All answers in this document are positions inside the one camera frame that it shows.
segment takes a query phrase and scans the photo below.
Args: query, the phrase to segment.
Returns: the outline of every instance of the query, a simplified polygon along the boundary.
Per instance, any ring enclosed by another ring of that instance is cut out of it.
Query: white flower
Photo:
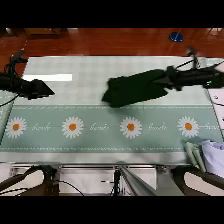
[[[120,131],[123,131],[123,135],[126,135],[126,138],[135,138],[141,134],[142,125],[140,121],[135,119],[134,117],[126,117],[120,125]]]
[[[84,125],[81,119],[78,117],[69,117],[63,122],[62,131],[64,132],[64,135],[66,135],[66,138],[70,137],[71,139],[81,135],[83,127]]]
[[[182,117],[179,119],[177,127],[179,127],[179,131],[182,131],[182,135],[189,138],[197,136],[199,133],[199,127],[194,118]]]
[[[23,118],[15,117],[8,122],[6,126],[6,135],[8,138],[17,138],[18,136],[23,134],[23,131],[26,130],[26,121]]]

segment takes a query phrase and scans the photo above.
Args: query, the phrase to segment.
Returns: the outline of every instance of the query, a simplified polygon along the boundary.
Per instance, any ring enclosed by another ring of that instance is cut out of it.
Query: yellow flower center
[[[12,126],[13,131],[18,131],[19,130],[19,124],[14,124]]]
[[[187,130],[191,130],[191,129],[192,129],[192,124],[190,124],[190,123],[186,123],[186,124],[185,124],[185,128],[186,128]]]
[[[134,131],[135,126],[134,126],[134,124],[128,124],[127,128],[128,128],[129,131]]]
[[[71,131],[74,131],[74,130],[76,129],[76,124],[70,124],[70,125],[69,125],[69,129],[70,129]]]

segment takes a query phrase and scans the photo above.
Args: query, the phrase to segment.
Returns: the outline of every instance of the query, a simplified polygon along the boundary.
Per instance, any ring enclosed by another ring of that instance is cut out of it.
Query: crumpled towel
[[[224,144],[206,140],[201,145],[206,170],[224,178]]]

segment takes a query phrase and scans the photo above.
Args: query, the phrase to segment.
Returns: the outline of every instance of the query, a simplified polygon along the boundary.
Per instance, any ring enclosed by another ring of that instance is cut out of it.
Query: dark green cloth
[[[156,99],[167,95],[160,84],[154,80],[164,76],[164,70],[155,69],[129,77],[111,78],[107,82],[108,90],[102,101],[111,107],[122,107],[129,104]]]

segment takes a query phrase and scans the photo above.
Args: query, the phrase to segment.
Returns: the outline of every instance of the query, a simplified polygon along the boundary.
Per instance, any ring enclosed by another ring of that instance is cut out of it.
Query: red floor
[[[61,55],[172,55],[186,56],[191,45],[200,56],[224,58],[222,28],[63,28],[60,35],[28,35],[23,28],[15,35],[0,34],[0,71],[8,57],[21,48],[29,56]],[[181,43],[169,40],[171,32],[181,32]],[[24,66],[17,71],[23,73]]]

